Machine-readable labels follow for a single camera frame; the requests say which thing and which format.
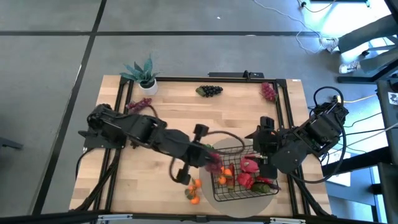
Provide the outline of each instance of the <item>gray floor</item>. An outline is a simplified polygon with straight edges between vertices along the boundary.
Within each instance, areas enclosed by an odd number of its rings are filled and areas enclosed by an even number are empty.
[[[0,0],[0,31],[91,30],[100,2]],[[387,13],[382,0],[373,0],[371,8],[364,4],[340,3],[319,14],[300,12],[295,1],[259,2],[303,19],[328,35],[344,34]],[[313,4],[313,7],[324,5]],[[342,21],[338,16],[347,13],[355,13],[356,16],[350,22]],[[102,31],[301,29],[298,22],[262,9],[248,0],[113,0],[108,1],[99,26]],[[21,151],[0,150],[0,179],[3,180],[0,185],[0,217],[30,212],[87,40],[87,37],[0,37],[0,136],[25,144]],[[300,40],[312,50],[319,47],[317,38],[301,37]],[[371,45],[383,43],[375,40]],[[102,76],[123,72],[123,63],[142,63],[151,54],[154,70],[161,71],[164,76],[204,77],[208,72],[252,70],[264,72],[269,78],[299,78],[303,81],[307,104],[311,106],[313,92],[325,85],[341,89],[346,93],[346,100],[374,94],[375,85],[341,85],[335,82],[339,64],[357,59],[368,47],[369,44],[363,44],[344,55],[326,52],[313,55],[300,49],[295,37],[97,37],[43,212],[68,209],[75,163],[83,145],[83,138],[77,131],[86,129],[85,118],[95,105]],[[334,94],[326,91],[320,94],[319,101]],[[346,124],[380,111],[377,98],[347,107],[350,115]],[[359,123],[349,131],[378,127],[382,127],[381,117],[376,117],[372,123]],[[381,137],[377,142],[368,141],[353,148],[368,151],[386,144],[385,137]],[[368,207],[334,198],[331,198],[331,206],[339,217],[358,218],[358,214],[368,213]],[[344,207],[355,208],[359,213],[341,209]],[[363,215],[362,218],[369,220],[371,216]]]

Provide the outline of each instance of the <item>white pot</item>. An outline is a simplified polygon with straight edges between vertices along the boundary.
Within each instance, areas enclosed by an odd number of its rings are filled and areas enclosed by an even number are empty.
[[[157,82],[155,79],[155,84],[149,88],[143,88],[141,85],[139,85],[139,88],[141,88],[141,90],[144,92],[145,95],[148,96],[153,96],[156,94],[157,92]]]

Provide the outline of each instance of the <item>potted plant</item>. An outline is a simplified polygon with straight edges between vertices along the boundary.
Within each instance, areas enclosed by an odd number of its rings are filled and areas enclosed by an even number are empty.
[[[137,82],[140,88],[146,95],[152,96],[157,92],[157,82],[156,75],[159,72],[152,74],[152,59],[149,57],[144,64],[144,69],[142,69],[136,62],[134,62],[134,68],[130,65],[124,65],[127,70],[131,72],[128,74],[126,72],[120,73],[120,75],[124,78],[128,78],[134,82]]]

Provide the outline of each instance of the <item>wooden table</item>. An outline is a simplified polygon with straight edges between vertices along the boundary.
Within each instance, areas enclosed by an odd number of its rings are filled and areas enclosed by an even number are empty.
[[[118,92],[120,76],[105,75],[97,104],[114,105]],[[198,83],[198,82],[158,82],[159,91],[152,97],[153,105],[159,117],[168,123],[170,129],[180,129],[193,137],[193,129],[197,123],[205,124],[210,130],[225,130],[240,137],[252,133],[259,124],[261,116],[275,119],[278,128],[275,104],[262,99],[258,83]],[[224,91],[220,96],[202,98],[195,93],[200,85],[220,85]],[[307,120],[308,111],[303,87],[300,80],[287,80],[289,98],[294,123],[299,125]],[[122,102],[125,102],[126,89]],[[279,91],[280,100],[284,96]],[[139,101],[145,97],[140,88],[134,85],[132,100]],[[282,105],[285,125],[287,114]],[[211,135],[202,139],[202,143],[214,144],[226,138],[224,135]],[[78,178],[73,191],[70,208],[76,208],[88,196],[97,184],[103,161],[104,149],[95,149],[81,161]],[[130,146],[122,150],[117,181],[114,188],[111,211],[118,213],[160,213],[160,214],[195,214],[220,215],[205,199],[199,205],[191,205],[184,196],[186,186],[176,184],[168,175],[170,157],[150,149]],[[183,166],[176,161],[174,174]],[[307,156],[303,164],[303,174],[307,180],[321,179],[322,170],[314,156]],[[198,169],[191,168],[192,177],[198,177]],[[291,217],[287,177],[278,173],[278,181],[282,190],[273,198],[271,204],[259,216]],[[315,200],[324,210],[330,212],[330,205],[325,184],[307,184]],[[100,208],[104,208],[108,185],[104,186]],[[300,191],[295,186],[298,210],[303,213]]]

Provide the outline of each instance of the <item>wire basket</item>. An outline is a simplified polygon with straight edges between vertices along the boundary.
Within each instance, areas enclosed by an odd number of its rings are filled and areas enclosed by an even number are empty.
[[[217,149],[217,151],[222,152],[236,152],[242,149],[242,147],[228,147],[223,149]],[[241,170],[241,158],[247,154],[254,154],[256,153],[253,150],[253,146],[246,146],[244,151],[240,154],[236,155],[220,155],[221,160],[223,161],[224,167],[227,169],[231,163],[234,164],[234,178],[235,178],[235,186],[234,191],[228,190],[227,186],[220,185],[218,183],[218,176],[215,174],[211,174],[211,186],[213,187],[213,195],[214,199],[217,202],[228,202],[232,200],[239,200],[245,198],[254,198],[254,197],[262,197],[267,195],[275,195],[279,192],[279,190],[271,189],[268,193],[260,193],[260,192],[253,192],[249,189],[246,189],[244,186],[240,185],[238,181],[236,181],[237,176],[242,173]],[[256,179],[259,176],[258,173],[251,174],[251,176]]]

